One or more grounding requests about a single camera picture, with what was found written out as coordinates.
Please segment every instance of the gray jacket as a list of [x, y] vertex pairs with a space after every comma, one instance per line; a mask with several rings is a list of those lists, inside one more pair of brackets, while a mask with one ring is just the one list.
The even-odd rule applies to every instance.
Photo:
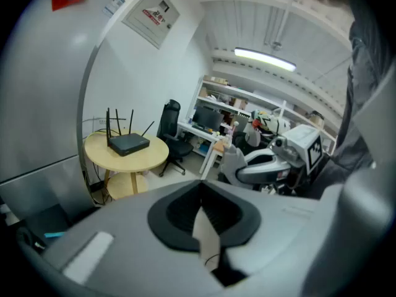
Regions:
[[305, 194], [310, 198], [321, 198], [326, 187], [345, 182], [354, 171], [372, 163], [353, 117], [376, 91], [390, 67], [392, 53], [370, 8], [363, 0], [349, 1], [355, 22], [350, 30], [352, 65], [348, 70], [345, 111], [337, 148]]

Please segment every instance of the black rubber part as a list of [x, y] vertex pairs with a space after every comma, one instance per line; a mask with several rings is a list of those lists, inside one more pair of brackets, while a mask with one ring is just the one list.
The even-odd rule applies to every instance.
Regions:
[[153, 204], [148, 211], [148, 225], [169, 248], [199, 252], [192, 230], [201, 206], [222, 248], [247, 243], [261, 223], [260, 212], [249, 202], [216, 185], [194, 181]]

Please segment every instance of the sticker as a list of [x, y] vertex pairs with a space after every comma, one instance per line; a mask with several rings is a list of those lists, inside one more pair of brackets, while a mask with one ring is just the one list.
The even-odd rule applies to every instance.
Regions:
[[151, 9], [144, 9], [143, 13], [155, 23], [155, 25], [162, 25], [166, 23], [166, 20], [162, 14], [162, 11], [158, 7]]
[[108, 17], [112, 17], [114, 13], [124, 4], [125, 0], [112, 0], [103, 9], [103, 13]]
[[316, 164], [322, 159], [322, 144], [321, 137], [319, 136], [315, 142], [308, 148], [308, 159], [309, 159], [309, 172], [316, 166]]

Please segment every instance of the sleeve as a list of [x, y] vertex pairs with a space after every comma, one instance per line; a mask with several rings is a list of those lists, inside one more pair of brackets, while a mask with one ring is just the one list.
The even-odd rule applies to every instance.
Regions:
[[342, 118], [340, 130], [338, 132], [337, 144], [336, 144], [337, 148], [344, 142], [351, 121], [352, 104], [353, 104], [353, 84], [352, 84], [352, 76], [351, 76], [350, 68], [348, 68], [348, 88], [346, 90], [347, 91], [346, 91], [345, 110], [344, 110], [344, 115]]

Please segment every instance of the office chair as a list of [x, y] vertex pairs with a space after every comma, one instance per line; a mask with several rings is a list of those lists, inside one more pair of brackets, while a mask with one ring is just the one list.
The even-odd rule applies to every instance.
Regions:
[[162, 112], [157, 137], [164, 141], [169, 147], [169, 156], [163, 171], [160, 173], [160, 177], [163, 176], [170, 163], [183, 170], [182, 175], [185, 175], [186, 169], [177, 161], [183, 161], [183, 157], [189, 155], [194, 148], [191, 144], [181, 141], [176, 137], [178, 132], [179, 112], [180, 104], [174, 100], [170, 100], [169, 103], [165, 105]]

